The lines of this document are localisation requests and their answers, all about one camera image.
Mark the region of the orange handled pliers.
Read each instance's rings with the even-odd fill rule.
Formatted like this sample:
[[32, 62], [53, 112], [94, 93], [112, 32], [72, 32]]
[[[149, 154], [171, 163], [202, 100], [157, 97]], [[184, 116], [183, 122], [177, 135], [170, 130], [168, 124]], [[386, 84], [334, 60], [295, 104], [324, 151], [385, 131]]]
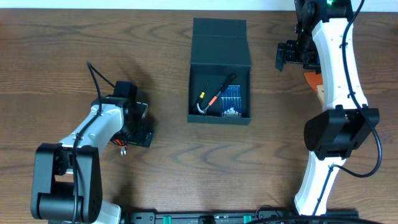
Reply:
[[125, 156], [127, 154], [127, 142], [122, 139], [115, 139], [111, 141], [113, 144], [119, 146], [120, 153], [122, 156]]

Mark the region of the orange scraper wooden handle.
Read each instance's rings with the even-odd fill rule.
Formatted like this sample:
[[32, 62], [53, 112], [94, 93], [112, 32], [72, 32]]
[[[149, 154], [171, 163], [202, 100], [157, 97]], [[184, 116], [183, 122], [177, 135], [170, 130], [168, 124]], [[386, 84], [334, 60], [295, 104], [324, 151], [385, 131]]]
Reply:
[[317, 94], [320, 103], [324, 104], [324, 86], [321, 73], [305, 72], [305, 79], [313, 91]]

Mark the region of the small claw hammer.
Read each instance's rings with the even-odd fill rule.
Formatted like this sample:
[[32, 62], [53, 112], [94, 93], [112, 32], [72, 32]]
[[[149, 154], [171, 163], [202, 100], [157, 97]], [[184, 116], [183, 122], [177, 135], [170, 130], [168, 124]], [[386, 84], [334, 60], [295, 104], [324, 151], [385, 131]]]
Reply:
[[219, 96], [232, 84], [232, 82], [236, 79], [236, 74], [232, 73], [226, 80], [225, 82], [221, 85], [220, 89], [218, 92], [213, 96], [213, 98], [208, 102], [208, 104], [202, 109], [201, 106], [197, 107], [195, 106], [195, 109], [199, 114], [206, 114], [207, 110], [209, 107], [211, 107], [215, 101], [219, 98]]

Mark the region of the dark green box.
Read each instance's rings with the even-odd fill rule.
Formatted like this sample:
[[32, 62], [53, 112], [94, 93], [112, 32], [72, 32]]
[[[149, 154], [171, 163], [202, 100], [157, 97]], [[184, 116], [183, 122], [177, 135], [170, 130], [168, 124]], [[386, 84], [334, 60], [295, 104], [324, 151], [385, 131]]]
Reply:
[[[245, 20], [195, 18], [187, 120], [191, 123], [248, 125], [251, 122], [251, 67]], [[236, 79], [230, 85], [241, 88], [242, 117], [221, 117], [220, 96], [206, 114], [199, 114], [195, 106], [206, 84], [209, 83], [202, 109], [232, 73], [236, 74]]]

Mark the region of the blue precision screwdriver set case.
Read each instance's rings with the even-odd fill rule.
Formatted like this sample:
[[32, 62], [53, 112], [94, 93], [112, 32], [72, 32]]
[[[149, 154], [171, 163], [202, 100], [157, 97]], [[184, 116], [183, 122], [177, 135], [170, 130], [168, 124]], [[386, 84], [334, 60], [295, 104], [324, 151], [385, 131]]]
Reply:
[[239, 85], [229, 85], [220, 96], [220, 116], [227, 118], [242, 117], [241, 88]]

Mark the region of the black yellow screwdriver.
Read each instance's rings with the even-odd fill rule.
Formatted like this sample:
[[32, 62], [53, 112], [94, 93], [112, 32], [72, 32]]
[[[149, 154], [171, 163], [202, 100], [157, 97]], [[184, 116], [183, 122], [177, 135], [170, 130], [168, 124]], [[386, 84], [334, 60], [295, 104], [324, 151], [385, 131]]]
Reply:
[[197, 107], [200, 107], [200, 106], [201, 106], [201, 103], [203, 102], [203, 99], [204, 99], [206, 90], [207, 90], [207, 88], [208, 88], [208, 85], [209, 85], [209, 83], [206, 84], [206, 86], [204, 87], [203, 91], [200, 93], [200, 95], [199, 95], [199, 97], [198, 97], [198, 99], [197, 99], [197, 102], [196, 102], [196, 106], [197, 106]]

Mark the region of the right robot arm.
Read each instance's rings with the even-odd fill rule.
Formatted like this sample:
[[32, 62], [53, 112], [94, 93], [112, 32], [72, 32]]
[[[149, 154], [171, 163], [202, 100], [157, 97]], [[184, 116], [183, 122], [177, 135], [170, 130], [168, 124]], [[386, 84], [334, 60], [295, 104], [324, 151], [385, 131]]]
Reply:
[[308, 120], [304, 141], [308, 163], [299, 191], [294, 197], [300, 216], [322, 217], [339, 171], [360, 178], [343, 165], [369, 134], [374, 136], [377, 161], [364, 178], [381, 166], [382, 144], [376, 125], [379, 110], [370, 108], [358, 78], [354, 47], [354, 11], [350, 0], [296, 0], [297, 40], [279, 43], [275, 67], [282, 71], [287, 63], [319, 72], [323, 85], [323, 109]]

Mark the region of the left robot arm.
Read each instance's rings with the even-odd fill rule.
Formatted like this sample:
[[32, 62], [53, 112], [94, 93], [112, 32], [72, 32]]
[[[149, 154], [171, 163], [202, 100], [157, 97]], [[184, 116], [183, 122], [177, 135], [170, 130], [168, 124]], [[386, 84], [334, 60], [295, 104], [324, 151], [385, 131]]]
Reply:
[[153, 129], [137, 86], [118, 81], [113, 94], [95, 99], [86, 119], [58, 143], [35, 152], [30, 210], [49, 223], [128, 223], [128, 214], [103, 198], [100, 155], [109, 142], [149, 147]]

